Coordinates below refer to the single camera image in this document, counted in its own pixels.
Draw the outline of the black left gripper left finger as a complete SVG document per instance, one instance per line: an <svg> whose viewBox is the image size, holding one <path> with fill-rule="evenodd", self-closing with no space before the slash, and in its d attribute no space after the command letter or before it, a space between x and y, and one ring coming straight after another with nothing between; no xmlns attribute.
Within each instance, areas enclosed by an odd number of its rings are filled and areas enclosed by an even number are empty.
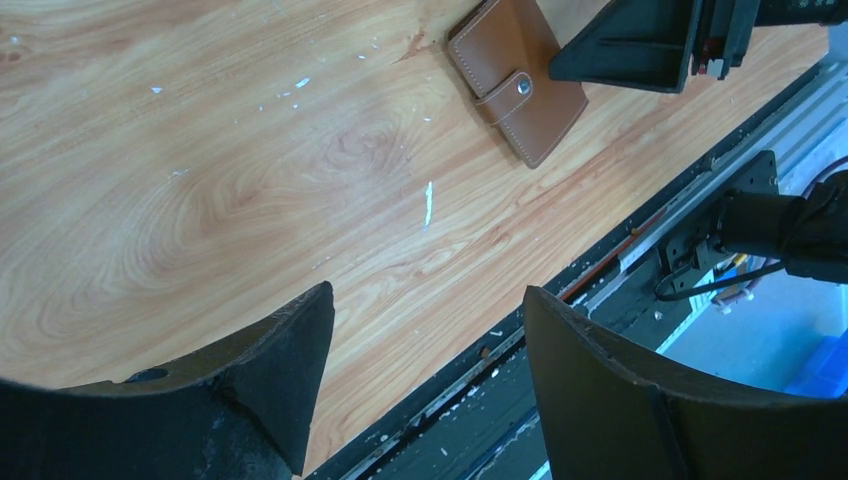
<svg viewBox="0 0 848 480"><path fill-rule="evenodd" d="M5 479L289 479L304 470L334 328L319 283L127 380L1 383Z"/></svg>

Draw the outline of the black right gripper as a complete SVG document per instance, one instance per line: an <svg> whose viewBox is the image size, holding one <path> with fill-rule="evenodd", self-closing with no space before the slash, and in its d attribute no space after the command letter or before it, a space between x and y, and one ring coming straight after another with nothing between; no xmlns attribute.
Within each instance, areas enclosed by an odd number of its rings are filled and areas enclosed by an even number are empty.
<svg viewBox="0 0 848 480"><path fill-rule="evenodd" d="M551 59L548 75L679 93L691 54L692 75L723 80L741 65L757 27L836 26L846 20L847 0L610 1Z"/></svg>

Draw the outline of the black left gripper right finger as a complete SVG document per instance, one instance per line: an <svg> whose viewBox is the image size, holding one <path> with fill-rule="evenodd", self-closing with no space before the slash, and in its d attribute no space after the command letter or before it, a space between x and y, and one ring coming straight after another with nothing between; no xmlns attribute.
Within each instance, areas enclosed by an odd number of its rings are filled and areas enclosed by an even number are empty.
<svg viewBox="0 0 848 480"><path fill-rule="evenodd" d="M525 342L555 479L843 479L847 402L671 360L538 286Z"/></svg>

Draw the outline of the brown leather card holder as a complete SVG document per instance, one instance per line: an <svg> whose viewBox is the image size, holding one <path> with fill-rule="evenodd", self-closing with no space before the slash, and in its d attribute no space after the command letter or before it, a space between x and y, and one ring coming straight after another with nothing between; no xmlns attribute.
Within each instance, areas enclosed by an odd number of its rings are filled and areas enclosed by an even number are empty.
<svg viewBox="0 0 848 480"><path fill-rule="evenodd" d="M484 122L530 169L539 167L588 105L579 82L548 67L559 43L535 1L482 1L448 33L448 52Z"/></svg>

